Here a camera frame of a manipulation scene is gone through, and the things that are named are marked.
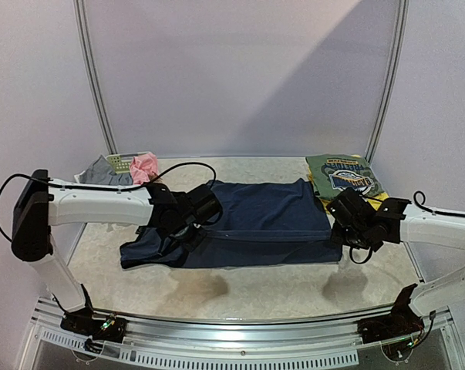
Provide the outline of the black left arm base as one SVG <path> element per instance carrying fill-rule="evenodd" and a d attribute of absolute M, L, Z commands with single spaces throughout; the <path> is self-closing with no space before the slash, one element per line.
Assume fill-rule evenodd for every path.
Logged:
<path fill-rule="evenodd" d="M 122 343 L 126 334 L 128 321 L 117 314 L 97 314 L 94 311 L 88 291 L 81 284 L 85 305 L 78 311 L 69 312 L 61 304 L 64 312 L 60 328 L 75 334 L 85 335 L 93 341 L 111 341 Z"/>

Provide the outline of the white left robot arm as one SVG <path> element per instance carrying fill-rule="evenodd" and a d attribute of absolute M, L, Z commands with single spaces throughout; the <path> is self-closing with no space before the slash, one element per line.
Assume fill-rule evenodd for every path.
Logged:
<path fill-rule="evenodd" d="M 150 227 L 162 239 L 173 237 L 196 245 L 204 226 L 221 212 L 210 186 L 173 192 L 165 184 L 139 186 L 81 185 L 51 178 L 35 170 L 14 207 L 13 254 L 30 264 L 70 313 L 69 320 L 84 335 L 100 327 L 90 310 L 89 295 L 59 256 L 52 228 L 63 224 L 129 224 Z"/>

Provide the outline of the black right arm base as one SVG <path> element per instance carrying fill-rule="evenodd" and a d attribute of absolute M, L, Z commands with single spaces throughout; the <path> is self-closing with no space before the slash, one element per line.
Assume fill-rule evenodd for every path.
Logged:
<path fill-rule="evenodd" d="M 430 326 L 427 331 L 424 331 L 423 316 L 416 314 L 410 308 L 411 295 L 417 287 L 418 284 L 411 284 L 402 289 L 388 314 L 357 321 L 357 332 L 365 344 L 411 335 L 413 332 L 418 331 L 420 334 L 417 339 L 411 339 L 406 344 L 407 348 L 414 349 L 429 336 L 433 329 L 436 312 L 431 311 L 429 313 Z"/>

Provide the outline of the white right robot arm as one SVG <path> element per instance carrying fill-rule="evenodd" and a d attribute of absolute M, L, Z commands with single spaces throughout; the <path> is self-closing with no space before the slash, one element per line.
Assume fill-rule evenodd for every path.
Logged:
<path fill-rule="evenodd" d="M 410 200 L 387 198 L 375 209 L 358 193 L 339 194 L 328 206 L 335 223 L 332 239 L 352 249 L 377 252 L 385 243 L 424 243 L 465 251 L 465 214 L 426 211 Z M 404 288 L 396 310 L 384 320 L 389 335 L 400 336 L 432 311 L 465 299 L 465 265 L 425 284 Z"/>

